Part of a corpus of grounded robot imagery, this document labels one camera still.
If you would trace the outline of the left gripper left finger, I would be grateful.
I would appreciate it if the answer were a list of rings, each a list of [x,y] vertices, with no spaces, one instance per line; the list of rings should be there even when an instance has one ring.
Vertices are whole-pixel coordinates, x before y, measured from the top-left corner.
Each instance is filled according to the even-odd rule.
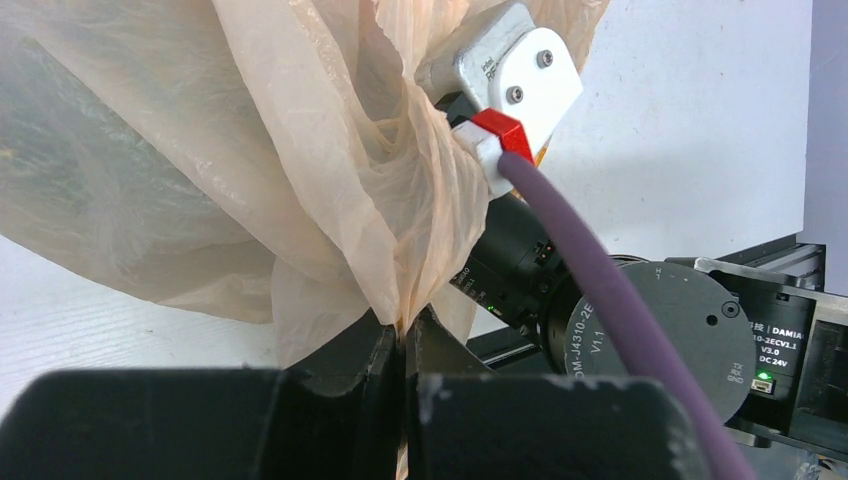
[[[286,369],[63,370],[1,424],[5,479],[390,479],[397,337],[367,313]]]

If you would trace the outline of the orange plastic bag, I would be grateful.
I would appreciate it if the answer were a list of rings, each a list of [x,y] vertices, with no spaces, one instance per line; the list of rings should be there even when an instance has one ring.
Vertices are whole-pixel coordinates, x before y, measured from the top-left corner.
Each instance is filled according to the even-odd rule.
[[[5,1],[1,233],[160,305],[274,323],[290,365],[406,331],[491,199],[436,107],[525,29],[583,65],[604,1]]]

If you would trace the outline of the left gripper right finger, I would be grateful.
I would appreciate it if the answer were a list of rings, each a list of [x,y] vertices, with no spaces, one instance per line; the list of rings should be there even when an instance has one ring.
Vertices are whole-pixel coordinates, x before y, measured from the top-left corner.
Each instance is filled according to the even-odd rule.
[[[439,321],[412,323],[406,436],[412,479],[692,479],[696,438],[652,380],[499,374]]]

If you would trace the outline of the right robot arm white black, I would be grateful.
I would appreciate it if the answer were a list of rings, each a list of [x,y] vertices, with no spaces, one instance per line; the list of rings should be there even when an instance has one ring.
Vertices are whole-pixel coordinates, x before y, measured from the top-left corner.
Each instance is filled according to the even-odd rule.
[[[846,459],[845,297],[705,257],[614,261],[741,441]],[[484,234],[451,283],[518,330],[556,373],[625,373],[597,310],[521,200],[490,204]]]

